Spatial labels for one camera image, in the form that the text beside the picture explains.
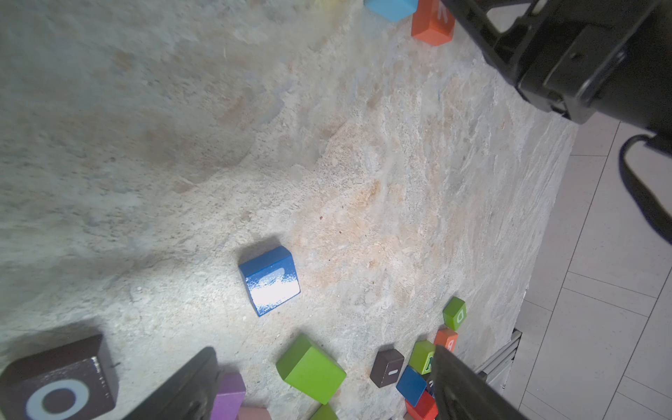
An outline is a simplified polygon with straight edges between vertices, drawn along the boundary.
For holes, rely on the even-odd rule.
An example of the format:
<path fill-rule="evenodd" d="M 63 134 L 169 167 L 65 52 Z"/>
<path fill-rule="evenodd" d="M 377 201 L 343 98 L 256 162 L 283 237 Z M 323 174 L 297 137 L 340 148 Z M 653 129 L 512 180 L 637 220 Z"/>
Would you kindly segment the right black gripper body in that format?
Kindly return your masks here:
<path fill-rule="evenodd" d="M 499 30 L 506 1 L 447 1 L 456 21 L 528 103 L 577 124 L 600 112 L 671 133 L 669 1 L 528 1 Z"/>

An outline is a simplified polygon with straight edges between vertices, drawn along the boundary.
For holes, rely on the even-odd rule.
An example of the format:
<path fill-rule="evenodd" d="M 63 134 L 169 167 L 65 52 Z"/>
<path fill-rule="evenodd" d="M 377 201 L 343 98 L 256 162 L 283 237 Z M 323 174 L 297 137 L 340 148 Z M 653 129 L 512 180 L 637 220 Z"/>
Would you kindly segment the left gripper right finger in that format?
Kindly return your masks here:
<path fill-rule="evenodd" d="M 432 360 L 437 419 L 526 419 L 452 352 L 439 346 Z"/>

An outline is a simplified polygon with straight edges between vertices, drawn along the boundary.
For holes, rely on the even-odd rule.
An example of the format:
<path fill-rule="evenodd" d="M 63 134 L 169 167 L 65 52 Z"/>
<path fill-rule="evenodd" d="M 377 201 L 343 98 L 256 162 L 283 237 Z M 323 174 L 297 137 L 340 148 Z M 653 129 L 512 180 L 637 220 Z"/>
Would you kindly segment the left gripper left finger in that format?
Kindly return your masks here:
<path fill-rule="evenodd" d="M 124 417 L 131 419 L 209 419 L 219 368 L 215 349 L 206 346 Z"/>

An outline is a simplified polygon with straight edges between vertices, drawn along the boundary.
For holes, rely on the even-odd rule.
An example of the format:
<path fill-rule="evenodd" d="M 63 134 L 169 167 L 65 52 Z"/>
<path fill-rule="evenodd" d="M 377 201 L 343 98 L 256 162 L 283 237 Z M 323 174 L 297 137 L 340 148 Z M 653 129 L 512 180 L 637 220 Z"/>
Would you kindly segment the red R block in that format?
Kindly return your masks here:
<path fill-rule="evenodd" d="M 413 14 L 411 36 L 438 47 L 453 40 L 456 20 L 441 0 L 419 0 Z"/>

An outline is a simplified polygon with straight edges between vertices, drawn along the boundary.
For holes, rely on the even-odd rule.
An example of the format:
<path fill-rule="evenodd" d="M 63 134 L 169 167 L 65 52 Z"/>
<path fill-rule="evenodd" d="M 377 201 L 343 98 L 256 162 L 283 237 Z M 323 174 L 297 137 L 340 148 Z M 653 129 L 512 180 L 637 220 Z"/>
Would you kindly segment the light blue A block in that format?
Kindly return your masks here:
<path fill-rule="evenodd" d="M 418 0 L 365 0 L 364 5 L 371 12 L 395 23 L 414 14 L 418 9 Z"/>

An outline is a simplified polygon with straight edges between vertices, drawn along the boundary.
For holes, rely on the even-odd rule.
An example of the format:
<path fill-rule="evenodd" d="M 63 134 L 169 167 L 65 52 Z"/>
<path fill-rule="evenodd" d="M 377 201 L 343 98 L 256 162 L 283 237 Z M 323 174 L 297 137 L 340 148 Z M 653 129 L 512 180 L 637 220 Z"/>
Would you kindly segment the red plain block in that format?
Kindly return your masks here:
<path fill-rule="evenodd" d="M 405 405 L 407 410 L 406 419 L 435 420 L 439 414 L 435 398 L 427 391 L 423 392 L 415 406 L 408 400 L 405 401 Z"/>

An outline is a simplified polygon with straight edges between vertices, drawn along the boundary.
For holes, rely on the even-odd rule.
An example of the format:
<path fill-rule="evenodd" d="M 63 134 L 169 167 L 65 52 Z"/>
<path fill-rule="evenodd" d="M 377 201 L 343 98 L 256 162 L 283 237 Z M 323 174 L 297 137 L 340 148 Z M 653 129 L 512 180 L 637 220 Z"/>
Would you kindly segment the purple plain block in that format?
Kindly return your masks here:
<path fill-rule="evenodd" d="M 246 386 L 240 373 L 224 374 L 213 402 L 211 420 L 236 420 L 246 396 Z"/>

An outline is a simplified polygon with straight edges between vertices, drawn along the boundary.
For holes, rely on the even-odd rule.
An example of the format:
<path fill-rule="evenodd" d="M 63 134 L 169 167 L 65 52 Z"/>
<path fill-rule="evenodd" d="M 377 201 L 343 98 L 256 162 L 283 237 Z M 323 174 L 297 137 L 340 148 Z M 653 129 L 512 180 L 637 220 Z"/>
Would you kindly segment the blue plain block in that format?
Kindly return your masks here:
<path fill-rule="evenodd" d="M 397 385 L 397 391 L 412 407 L 416 407 L 425 393 L 427 383 L 413 367 L 407 366 L 402 372 Z"/>

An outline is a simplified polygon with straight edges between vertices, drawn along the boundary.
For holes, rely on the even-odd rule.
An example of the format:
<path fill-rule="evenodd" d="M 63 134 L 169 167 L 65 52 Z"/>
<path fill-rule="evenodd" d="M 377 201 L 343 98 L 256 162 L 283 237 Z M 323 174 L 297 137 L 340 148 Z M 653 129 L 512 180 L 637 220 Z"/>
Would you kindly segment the green N block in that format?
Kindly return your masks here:
<path fill-rule="evenodd" d="M 436 351 L 436 346 L 430 341 L 418 341 L 409 360 L 409 366 L 421 376 L 429 374 L 432 371 L 432 359 Z"/>

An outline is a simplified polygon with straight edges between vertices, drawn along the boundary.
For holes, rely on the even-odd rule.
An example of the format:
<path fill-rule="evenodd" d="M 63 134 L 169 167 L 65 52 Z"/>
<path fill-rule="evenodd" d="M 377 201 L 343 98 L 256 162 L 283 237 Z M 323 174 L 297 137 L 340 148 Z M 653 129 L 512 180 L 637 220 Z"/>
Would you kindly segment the pink long block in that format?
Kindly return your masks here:
<path fill-rule="evenodd" d="M 265 408 L 241 407 L 237 420 L 271 420 L 271 414 Z"/>

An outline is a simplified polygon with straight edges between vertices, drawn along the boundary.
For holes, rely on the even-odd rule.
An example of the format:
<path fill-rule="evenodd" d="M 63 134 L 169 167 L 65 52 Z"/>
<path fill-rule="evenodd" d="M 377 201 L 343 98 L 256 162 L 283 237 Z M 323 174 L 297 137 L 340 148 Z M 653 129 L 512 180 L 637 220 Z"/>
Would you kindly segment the orange 8 block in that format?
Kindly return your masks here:
<path fill-rule="evenodd" d="M 450 352 L 453 352 L 455 350 L 458 337 L 459 335 L 457 332 L 448 327 L 442 327 L 437 331 L 433 344 L 437 347 L 442 347 Z"/>

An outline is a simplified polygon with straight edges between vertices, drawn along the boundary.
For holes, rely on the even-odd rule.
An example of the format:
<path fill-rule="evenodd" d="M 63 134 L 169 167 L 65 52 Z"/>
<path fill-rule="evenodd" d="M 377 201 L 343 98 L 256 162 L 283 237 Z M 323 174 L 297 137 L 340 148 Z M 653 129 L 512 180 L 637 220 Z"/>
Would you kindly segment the dark minus block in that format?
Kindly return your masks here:
<path fill-rule="evenodd" d="M 377 353 L 370 373 L 370 379 L 378 388 L 395 384 L 404 365 L 404 356 L 395 348 L 381 350 Z"/>

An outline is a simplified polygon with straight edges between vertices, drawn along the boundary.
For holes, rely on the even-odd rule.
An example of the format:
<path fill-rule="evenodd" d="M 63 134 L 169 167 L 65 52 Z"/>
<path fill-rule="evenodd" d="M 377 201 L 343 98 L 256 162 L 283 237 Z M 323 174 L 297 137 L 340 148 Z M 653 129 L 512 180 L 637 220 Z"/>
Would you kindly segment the long green block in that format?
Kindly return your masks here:
<path fill-rule="evenodd" d="M 276 363 L 278 374 L 294 389 L 327 404 L 347 378 L 346 371 L 305 334 Z"/>

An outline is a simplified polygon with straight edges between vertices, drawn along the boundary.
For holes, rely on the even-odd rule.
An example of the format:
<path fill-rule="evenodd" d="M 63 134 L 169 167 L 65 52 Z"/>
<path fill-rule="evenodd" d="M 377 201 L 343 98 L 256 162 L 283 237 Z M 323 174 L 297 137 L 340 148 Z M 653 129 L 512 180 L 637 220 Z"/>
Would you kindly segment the black O block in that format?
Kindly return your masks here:
<path fill-rule="evenodd" d="M 12 362 L 1 374 L 6 419 L 95 419 L 117 406 L 119 381 L 96 334 Z"/>

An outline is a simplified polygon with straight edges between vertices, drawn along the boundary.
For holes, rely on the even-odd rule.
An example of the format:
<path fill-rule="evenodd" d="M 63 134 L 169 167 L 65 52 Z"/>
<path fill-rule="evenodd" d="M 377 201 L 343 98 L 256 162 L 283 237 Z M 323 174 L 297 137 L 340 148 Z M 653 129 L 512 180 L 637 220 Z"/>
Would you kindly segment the blue 7 block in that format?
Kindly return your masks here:
<path fill-rule="evenodd" d="M 258 317 L 301 292 L 292 253 L 283 246 L 240 264 L 239 270 Z"/>

